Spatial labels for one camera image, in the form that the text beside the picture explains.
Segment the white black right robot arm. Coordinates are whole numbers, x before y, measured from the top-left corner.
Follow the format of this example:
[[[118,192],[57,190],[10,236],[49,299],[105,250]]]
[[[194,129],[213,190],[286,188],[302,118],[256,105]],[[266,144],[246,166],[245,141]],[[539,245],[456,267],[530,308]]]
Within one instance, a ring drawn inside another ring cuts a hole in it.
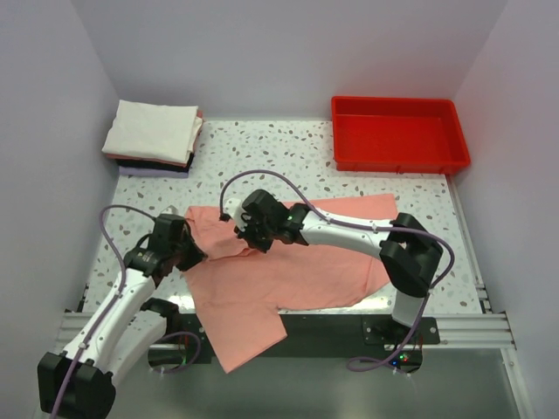
[[[399,213],[394,220],[354,218],[318,209],[309,201],[287,207],[258,189],[244,200],[223,202],[221,218],[232,219],[237,237],[260,252],[268,252],[278,240],[283,244],[333,246],[380,260],[397,290],[389,322],[391,337],[407,343],[419,334],[419,312],[443,248],[414,216]]]

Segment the salmon pink t shirt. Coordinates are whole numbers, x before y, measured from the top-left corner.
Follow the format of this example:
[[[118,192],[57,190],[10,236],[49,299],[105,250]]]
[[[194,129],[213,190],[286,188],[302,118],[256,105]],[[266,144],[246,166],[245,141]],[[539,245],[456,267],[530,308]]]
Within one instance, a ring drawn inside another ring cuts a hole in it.
[[[191,206],[185,219],[206,258],[184,276],[226,373],[287,337],[281,309],[353,306],[389,282],[379,260],[333,246],[276,242],[255,251],[216,207]]]

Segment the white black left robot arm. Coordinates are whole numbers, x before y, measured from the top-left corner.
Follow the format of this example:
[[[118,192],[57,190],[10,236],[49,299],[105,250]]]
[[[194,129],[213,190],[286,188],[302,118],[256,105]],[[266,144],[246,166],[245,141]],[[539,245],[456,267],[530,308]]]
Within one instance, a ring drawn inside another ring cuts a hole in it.
[[[175,269],[189,269],[205,255],[179,215],[154,218],[151,232],[117,260],[120,272],[98,309],[57,353],[38,364],[39,404],[51,418],[105,418],[116,387],[155,343],[194,344],[194,353],[163,374],[179,372],[200,354],[198,335],[183,329],[178,306],[154,291]]]

